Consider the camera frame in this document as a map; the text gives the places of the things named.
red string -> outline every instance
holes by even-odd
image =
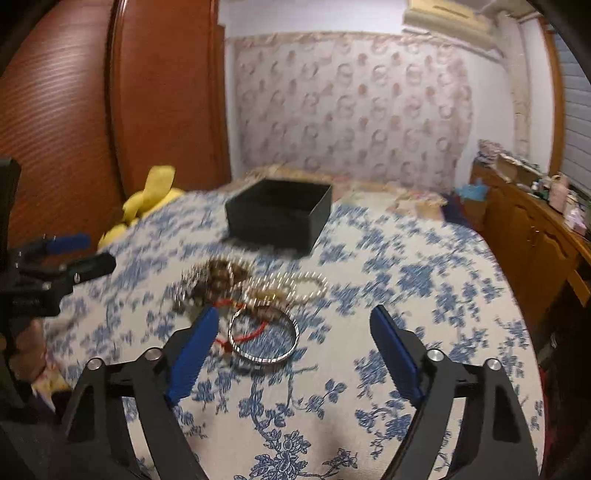
[[[227,307],[230,305],[234,305],[234,301],[232,299],[221,299],[221,300],[216,300],[215,302],[213,302],[213,306],[215,308]],[[244,306],[243,303],[236,303],[237,309],[241,309],[243,306]],[[262,333],[265,331],[266,326],[267,326],[267,322],[265,320],[262,320],[261,325],[254,332],[251,332],[248,335],[237,337],[234,339],[234,341],[236,343],[240,344],[240,343],[247,342],[249,340],[254,340],[256,337],[259,337],[262,335]],[[216,341],[216,343],[219,343],[222,346],[222,348],[224,349],[225,352],[232,351],[232,345],[230,345],[230,342],[228,340],[222,340],[221,338],[216,338],[215,341]]]

window blind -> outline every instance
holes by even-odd
[[[564,40],[554,36],[564,85],[566,132],[561,171],[591,196],[591,83]]]

blue cloth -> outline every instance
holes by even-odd
[[[264,375],[236,369],[215,348],[189,398],[175,412],[212,480],[380,478],[411,423],[414,409],[390,379],[369,332],[384,304],[399,326],[453,360],[497,357],[512,379],[541,463],[542,392],[519,308],[485,241],[451,223],[385,215],[335,203],[308,257],[228,240],[227,196],[187,194],[149,215],[109,247],[112,275],[77,287],[60,317],[46,322],[50,348],[74,384],[85,363],[130,361],[161,346],[188,316],[171,310],[181,271],[210,255],[254,262],[254,274],[318,271],[327,296],[296,307],[301,340],[292,361]],[[227,320],[220,323],[225,335]],[[288,348],[280,327],[244,344],[270,355]],[[138,412],[127,399],[137,457],[150,453]],[[446,471],[462,405],[452,412],[434,478]]]

open black box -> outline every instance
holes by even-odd
[[[264,179],[226,202],[230,236],[308,254],[331,203],[331,185]]]

patterned wallpaper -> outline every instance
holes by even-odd
[[[242,161],[449,192],[472,124],[456,47],[422,35],[234,39]]]

